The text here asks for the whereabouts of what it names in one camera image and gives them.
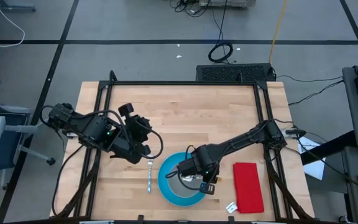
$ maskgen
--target red cloth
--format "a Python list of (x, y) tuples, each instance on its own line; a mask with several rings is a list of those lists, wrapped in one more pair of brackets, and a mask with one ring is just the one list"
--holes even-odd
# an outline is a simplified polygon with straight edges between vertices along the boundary
[(264, 212), (256, 164), (237, 162), (233, 165), (233, 172), (238, 211), (240, 213)]

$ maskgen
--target fork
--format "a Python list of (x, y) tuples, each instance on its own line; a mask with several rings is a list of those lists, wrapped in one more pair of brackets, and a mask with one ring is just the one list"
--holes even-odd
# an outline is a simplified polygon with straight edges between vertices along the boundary
[(147, 164), (149, 165), (149, 181), (147, 182), (147, 193), (150, 193), (152, 191), (152, 165), (153, 165), (153, 159), (149, 159)]

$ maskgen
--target blue plate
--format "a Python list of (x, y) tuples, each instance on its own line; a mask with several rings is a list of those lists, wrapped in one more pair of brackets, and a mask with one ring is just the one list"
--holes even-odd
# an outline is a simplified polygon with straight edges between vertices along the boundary
[(191, 197), (185, 198), (185, 197), (177, 196), (175, 193), (171, 191), (171, 188), (169, 187), (168, 184), (168, 180), (167, 178), (165, 178), (165, 175), (167, 175), (175, 165), (177, 165), (179, 162), (183, 160), (185, 160), (185, 152), (178, 152), (168, 157), (160, 167), (157, 177), (157, 183), (161, 191), (161, 194), (165, 197), (165, 199), (167, 199), (169, 202), (171, 202), (174, 205), (187, 207), (187, 206), (192, 206), (198, 203), (199, 201), (201, 201), (204, 198), (205, 194), (198, 191)]

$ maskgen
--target wooden table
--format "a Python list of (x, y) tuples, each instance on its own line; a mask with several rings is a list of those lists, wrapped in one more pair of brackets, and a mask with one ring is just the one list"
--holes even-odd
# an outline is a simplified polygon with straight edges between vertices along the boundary
[[(82, 84), (77, 112), (85, 114), (93, 111), (97, 86), (98, 82)], [(282, 121), (290, 121), (283, 83), (268, 83), (268, 92), (273, 116)], [(262, 92), (260, 96), (266, 119)], [(236, 221), (274, 220), (261, 144), (254, 144), (226, 156), (221, 162), (215, 194), (206, 195), (192, 207), (172, 205), (163, 198), (157, 185), (158, 170), (171, 154), (183, 152), (189, 144), (199, 146), (223, 142), (247, 132), (258, 123), (251, 86), (113, 86), (110, 109), (117, 111), (124, 103), (132, 103), (134, 114), (150, 119), (153, 129), (164, 140), (164, 151), (154, 160), (151, 194), (147, 193), (147, 159), (133, 165), (124, 159), (110, 159), (112, 153), (102, 152), (92, 219), (136, 220), (138, 215), (144, 215), (145, 220), (227, 220), (229, 213), (225, 208), (230, 202), (236, 201), (232, 165), (235, 162), (254, 162), (258, 168), (265, 211), (251, 214), (234, 212), (232, 215)], [(278, 125), (281, 128), (289, 127), (288, 124)], [(160, 143), (153, 134), (149, 134), (149, 138), (145, 144), (156, 153), (160, 149)], [(287, 142), (289, 148), (297, 149), (295, 140)], [(77, 139), (68, 140), (65, 159), (78, 147)], [(79, 152), (62, 172), (55, 201), (58, 212), (78, 188), (84, 154), (85, 150)], [(281, 155), (289, 191), (305, 211), (314, 216), (300, 156), (288, 149), (283, 149)], [(278, 188), (277, 192), (281, 216), (284, 217), (282, 194)], [(85, 214), (87, 197), (88, 193), (85, 193), (81, 214)]]

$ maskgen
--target gray floor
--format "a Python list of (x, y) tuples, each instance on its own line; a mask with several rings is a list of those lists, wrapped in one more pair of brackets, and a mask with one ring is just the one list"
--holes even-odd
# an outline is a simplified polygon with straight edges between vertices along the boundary
[[(72, 2), (38, 0), (34, 1), (37, 12), (8, 16), (26, 31), (27, 40), (58, 40)], [(225, 39), (271, 40), (282, 2), (258, 0), (252, 9), (228, 9), (223, 29)], [(347, 3), (358, 25), (358, 1), (347, 0)], [(220, 21), (223, 11), (214, 11)], [(218, 28), (210, 10), (195, 19), (175, 13), (168, 1), (80, 0), (67, 39), (181, 40), (217, 36)], [(0, 15), (0, 39), (20, 38), (21, 33)], [(339, 1), (304, 0), (288, 3), (278, 39), (356, 40), (356, 36)], [(45, 104), (75, 105), (81, 82), (108, 79), (110, 70), (120, 80), (194, 80), (197, 65), (211, 64), (207, 55), (212, 47), (208, 44), (65, 45)], [(53, 44), (25, 44), (0, 49), (0, 102), (35, 108), (56, 48)], [(270, 46), (234, 45), (234, 49), (230, 61), (260, 63), (268, 60)], [(358, 65), (358, 45), (277, 45), (273, 58), (278, 75), (305, 80), (338, 77), (342, 67), (353, 65)], [(320, 91), (330, 83), (298, 83), (285, 77), (279, 80), (285, 83), (289, 102)], [(290, 109), (300, 128), (328, 140), (352, 129), (343, 84)], [(31, 146), (56, 158), (57, 164), (50, 167), (40, 159), (27, 156), (6, 222), (49, 216), (53, 186), (62, 163), (62, 143), (54, 133), (43, 128)], [(341, 167), (338, 156), (328, 161)], [(346, 210), (342, 194), (333, 192), (345, 189), (339, 184), (341, 178), (331, 171), (325, 170), (324, 176), (323, 182), (308, 178), (312, 203), (318, 218), (336, 221)], [(3, 195), (0, 188), (0, 203)]]

